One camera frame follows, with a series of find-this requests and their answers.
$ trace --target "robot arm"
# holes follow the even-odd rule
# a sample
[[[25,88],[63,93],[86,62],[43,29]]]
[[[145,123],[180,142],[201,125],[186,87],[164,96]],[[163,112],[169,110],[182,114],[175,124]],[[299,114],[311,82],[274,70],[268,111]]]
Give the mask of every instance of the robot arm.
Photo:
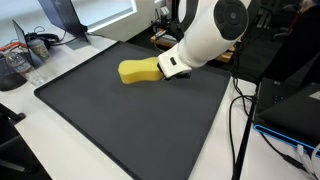
[[[193,7],[194,16],[185,29],[184,38],[158,56],[158,67],[165,77],[189,73],[235,44],[248,26],[247,8],[250,1],[181,0],[179,19],[182,19],[182,22],[190,21],[187,7],[194,4],[197,6]]]

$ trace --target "cable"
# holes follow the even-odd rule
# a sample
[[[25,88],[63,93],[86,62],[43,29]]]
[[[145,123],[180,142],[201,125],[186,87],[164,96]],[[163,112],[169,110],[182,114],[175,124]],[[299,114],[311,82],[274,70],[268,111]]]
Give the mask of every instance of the cable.
[[[157,18],[156,20],[154,20],[154,22],[151,23],[151,26],[155,25],[156,23],[159,23],[158,20],[160,20],[160,18]]]
[[[89,35],[89,36],[100,36],[100,37],[103,37],[103,38],[107,38],[107,37],[105,37],[103,35],[100,35],[100,34],[94,34],[94,33],[86,33],[86,34]]]
[[[236,49],[241,49],[243,47],[243,41],[238,42],[235,44],[235,48]],[[239,63],[240,63],[240,55],[242,54],[242,51],[230,51],[232,52],[234,55],[232,56],[233,59],[233,65],[231,66],[231,68],[229,69],[229,71],[231,73],[233,72],[238,72],[239,70]]]
[[[74,40],[78,39],[77,37],[75,37],[74,39],[71,39],[70,41],[67,41],[67,42],[64,42],[64,43],[58,43],[58,44],[52,44],[51,46],[60,46],[60,45],[64,45],[64,44],[67,44],[69,42],[72,42]]]
[[[160,32],[159,34],[156,34],[156,38],[155,40],[153,41],[153,46],[156,48],[156,50],[160,51],[160,52],[165,52],[164,50],[160,49],[158,46],[157,46],[157,41],[163,37],[164,35],[166,34],[165,31],[162,31]]]
[[[160,19],[160,16],[159,16],[159,12],[158,12],[158,9],[156,8],[155,9],[155,12],[154,12],[154,16],[155,16],[155,19]]]
[[[234,145],[233,145],[233,137],[232,137],[232,121],[231,121],[231,115],[232,115],[232,106],[234,104],[234,102],[238,99],[248,99],[250,101],[254,101],[252,98],[252,96],[247,96],[247,95],[240,95],[236,98],[234,98],[230,104],[230,107],[229,107],[229,138],[230,138],[230,145],[231,145],[231,150],[232,150],[232,163],[233,163],[233,166],[232,166],[232,172],[234,172],[234,169],[235,169],[235,166],[236,166],[236,157],[235,157],[235,150],[234,150]]]
[[[267,7],[261,6],[260,8],[265,9],[266,11],[268,11],[268,13],[270,14],[271,18],[274,16],[274,15],[273,15],[273,12],[272,12],[270,9],[268,9]],[[234,51],[232,51],[232,52],[238,52],[238,51],[243,51],[243,50],[245,50],[245,49],[246,49],[248,46],[250,46],[253,42],[255,42],[257,39],[259,39],[267,30],[268,30],[268,29],[265,28],[265,29],[264,29],[263,31],[261,31],[261,33],[258,34],[252,41],[249,41],[245,46],[243,46],[243,47],[241,47],[241,48],[239,48],[239,49],[236,49],[236,50],[234,50]]]
[[[266,138],[266,136],[264,136],[264,134],[262,134],[262,133],[260,132],[260,135],[262,136],[262,138],[267,142],[267,144],[268,144],[276,153],[278,153],[281,157],[284,156],[284,154],[283,154],[282,152],[280,152],[278,149],[276,149],[276,148],[270,143],[270,141]]]
[[[67,31],[64,31],[63,37],[59,40],[59,42],[61,42],[64,39],[64,37],[66,37],[66,34],[67,34]]]
[[[242,91],[240,90],[240,88],[238,87],[238,79],[237,78],[234,78],[233,79],[233,85],[234,85],[234,88],[235,90],[240,94],[240,96],[238,96],[236,99],[234,99],[230,105],[230,109],[229,109],[229,135],[230,135],[230,142],[231,142],[231,148],[232,148],[232,153],[233,153],[233,162],[234,162],[234,166],[235,166],[235,153],[234,153],[234,147],[233,147],[233,139],[232,139],[232,132],[231,132],[231,108],[232,108],[232,104],[234,103],[234,101],[236,101],[237,99],[239,98],[242,98],[242,103],[243,103],[243,106],[244,106],[244,111],[245,113],[248,115],[248,119],[251,121],[251,123],[253,123],[253,119],[249,116],[248,112],[246,111],[245,109],[245,100],[244,99],[247,99],[247,100],[250,100],[251,102],[255,102],[256,101],[256,98],[254,96],[246,96],[246,95],[243,95]],[[296,159],[292,158],[291,156],[289,155],[286,155],[282,152],[280,152],[279,150],[277,150],[269,141],[268,139],[264,136],[264,134],[260,133],[260,135],[263,137],[263,139],[266,141],[266,143],[276,152],[278,153],[285,161],[287,161],[289,164],[295,166],[296,168],[298,169],[301,169],[305,172],[306,169],[305,167],[303,166],[302,163],[300,163],[299,161],[297,161]]]
[[[35,32],[35,33],[45,32],[45,31],[46,31],[46,29],[44,29],[44,27],[42,27],[42,26],[37,26],[37,27],[35,27],[34,30],[33,30],[33,32]]]
[[[251,73],[243,73],[243,72],[234,72],[234,73],[232,73],[233,75],[247,75],[247,76],[249,76],[249,77],[252,77],[252,79],[253,79],[253,81],[255,81],[255,80],[257,80],[258,79],[258,77],[257,76],[255,76],[255,75],[253,75],[253,74],[251,74]]]

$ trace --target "black rubber mat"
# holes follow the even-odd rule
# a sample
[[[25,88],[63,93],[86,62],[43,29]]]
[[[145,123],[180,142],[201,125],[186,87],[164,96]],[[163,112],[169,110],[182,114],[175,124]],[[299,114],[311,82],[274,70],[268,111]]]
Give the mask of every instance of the black rubber mat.
[[[121,82],[121,61],[157,55],[118,42],[38,88],[35,95],[134,179],[186,180],[230,74],[203,67],[190,79]]]

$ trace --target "wall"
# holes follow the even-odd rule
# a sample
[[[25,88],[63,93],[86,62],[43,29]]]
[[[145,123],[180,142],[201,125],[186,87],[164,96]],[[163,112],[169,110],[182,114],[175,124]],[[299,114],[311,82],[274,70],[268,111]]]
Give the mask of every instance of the wall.
[[[113,40],[126,41],[139,34],[151,24],[154,20],[155,8],[160,12],[160,7],[165,5],[165,0],[136,0],[137,12],[114,22],[104,28],[96,30],[96,34],[103,35]]]
[[[5,6],[0,12],[0,46],[17,38],[12,25],[12,19],[17,21],[25,33],[33,32],[36,26],[43,26],[46,30],[57,29],[59,32],[57,35],[62,37],[63,31],[59,31],[59,28],[56,28],[50,23],[38,1],[29,1],[28,8],[13,4],[19,3],[20,1],[9,1],[12,2],[12,4],[9,3],[8,6]],[[136,4],[138,12],[101,28],[95,31],[95,33],[104,35],[110,39],[126,41],[150,26],[151,20],[154,20],[155,8],[157,7],[160,12],[160,7],[165,5],[165,0],[159,0],[157,3],[154,3],[154,0],[136,0]],[[14,12],[8,8],[9,5],[15,7]]]

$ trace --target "yellow foam object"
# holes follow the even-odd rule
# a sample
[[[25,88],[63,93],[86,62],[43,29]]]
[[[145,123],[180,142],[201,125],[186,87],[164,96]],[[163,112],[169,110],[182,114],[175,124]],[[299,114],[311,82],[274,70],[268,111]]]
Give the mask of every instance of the yellow foam object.
[[[157,64],[157,57],[142,60],[125,60],[119,64],[118,72],[124,84],[139,81],[159,81],[163,78],[163,74]]]

